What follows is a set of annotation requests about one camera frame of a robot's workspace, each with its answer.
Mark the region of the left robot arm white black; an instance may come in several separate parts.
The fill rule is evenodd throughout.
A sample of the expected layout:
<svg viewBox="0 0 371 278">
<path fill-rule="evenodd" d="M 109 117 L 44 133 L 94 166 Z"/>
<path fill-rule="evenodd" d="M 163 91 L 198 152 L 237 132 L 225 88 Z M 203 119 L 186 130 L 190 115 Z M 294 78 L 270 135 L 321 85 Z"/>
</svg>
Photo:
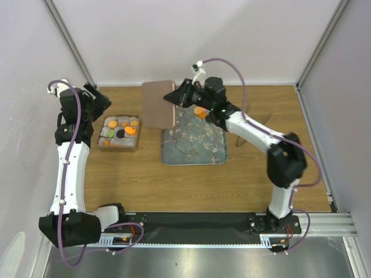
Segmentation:
<svg viewBox="0 0 371 278">
<path fill-rule="evenodd" d="M 90 83 L 78 88 L 65 79 L 51 81 L 48 92 L 61 104 L 54 133 L 59 166 L 52 206 L 38 226 L 57 248 L 97 243 L 107 229 L 121 232 L 128 224 L 120 203 L 102 205 L 88 213 L 83 194 L 93 122 L 111 101 Z"/>
</svg>

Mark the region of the orange fish cookie bottom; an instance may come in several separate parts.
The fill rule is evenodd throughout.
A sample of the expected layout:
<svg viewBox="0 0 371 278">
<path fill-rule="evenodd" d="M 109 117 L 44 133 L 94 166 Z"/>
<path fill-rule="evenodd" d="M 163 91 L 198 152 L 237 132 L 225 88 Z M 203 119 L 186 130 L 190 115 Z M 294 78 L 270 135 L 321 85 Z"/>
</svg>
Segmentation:
<svg viewBox="0 0 371 278">
<path fill-rule="evenodd" d="M 125 131 L 126 134 L 128 134 L 130 136 L 134 136 L 137 133 L 136 128 L 132 127 L 132 126 L 126 126 L 124 128 L 124 131 Z"/>
</svg>

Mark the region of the black round cookie bottom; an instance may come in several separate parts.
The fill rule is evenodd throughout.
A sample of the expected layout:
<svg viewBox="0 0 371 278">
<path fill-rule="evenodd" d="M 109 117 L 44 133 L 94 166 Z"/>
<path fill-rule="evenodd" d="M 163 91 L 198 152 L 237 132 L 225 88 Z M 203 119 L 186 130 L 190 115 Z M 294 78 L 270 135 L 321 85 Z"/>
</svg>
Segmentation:
<svg viewBox="0 0 371 278">
<path fill-rule="evenodd" d="M 124 138 L 125 137 L 125 131 L 124 130 L 118 130 L 116 133 L 116 136 L 118 138 Z"/>
</svg>

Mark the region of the brown translucent box lid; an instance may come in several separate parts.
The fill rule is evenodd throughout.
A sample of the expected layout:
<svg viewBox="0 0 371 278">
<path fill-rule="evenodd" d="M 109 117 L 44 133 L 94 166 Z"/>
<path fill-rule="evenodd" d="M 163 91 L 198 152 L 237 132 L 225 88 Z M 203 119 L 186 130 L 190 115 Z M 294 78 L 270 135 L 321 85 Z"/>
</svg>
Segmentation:
<svg viewBox="0 0 371 278">
<path fill-rule="evenodd" d="M 176 107 L 163 99 L 165 95 L 174 91 L 174 82 L 171 80 L 144 82 L 141 88 L 145 126 L 161 130 L 174 128 Z"/>
</svg>

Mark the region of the clear box with paper cups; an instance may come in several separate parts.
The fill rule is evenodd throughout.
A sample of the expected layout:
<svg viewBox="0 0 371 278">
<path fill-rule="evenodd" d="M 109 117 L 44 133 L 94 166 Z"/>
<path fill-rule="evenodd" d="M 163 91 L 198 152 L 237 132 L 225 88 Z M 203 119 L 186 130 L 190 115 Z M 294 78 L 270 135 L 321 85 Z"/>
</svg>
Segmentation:
<svg viewBox="0 0 371 278">
<path fill-rule="evenodd" d="M 142 121 L 138 114 L 106 114 L 97 137 L 102 152 L 136 152 Z"/>
</svg>

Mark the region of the green round cookie bottom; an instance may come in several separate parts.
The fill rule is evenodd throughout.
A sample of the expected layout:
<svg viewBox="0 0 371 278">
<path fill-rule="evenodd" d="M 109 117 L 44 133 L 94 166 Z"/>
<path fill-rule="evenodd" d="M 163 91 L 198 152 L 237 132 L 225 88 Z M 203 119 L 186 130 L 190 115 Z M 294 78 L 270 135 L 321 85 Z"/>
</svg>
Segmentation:
<svg viewBox="0 0 371 278">
<path fill-rule="evenodd" d="M 113 129 L 109 129 L 109 131 L 107 132 L 107 137 L 108 138 L 113 138 L 114 136 L 114 130 Z"/>
</svg>

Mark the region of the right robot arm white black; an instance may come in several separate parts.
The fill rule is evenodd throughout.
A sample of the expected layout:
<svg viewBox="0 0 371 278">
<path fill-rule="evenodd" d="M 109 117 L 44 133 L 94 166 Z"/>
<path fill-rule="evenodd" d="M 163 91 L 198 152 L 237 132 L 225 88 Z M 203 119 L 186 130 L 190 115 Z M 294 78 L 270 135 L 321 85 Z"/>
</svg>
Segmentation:
<svg viewBox="0 0 371 278">
<path fill-rule="evenodd" d="M 293 190 L 307 168 L 298 136 L 276 133 L 248 117 L 227 100 L 226 88 L 218 77 L 207 78 L 204 85 L 185 79 L 163 98 L 178 107 L 196 105 L 206 109 L 208 122 L 243 138 L 266 155 L 267 176 L 273 184 L 272 199 L 266 211 L 267 227 L 272 232 L 282 232 L 292 216 Z"/>
</svg>

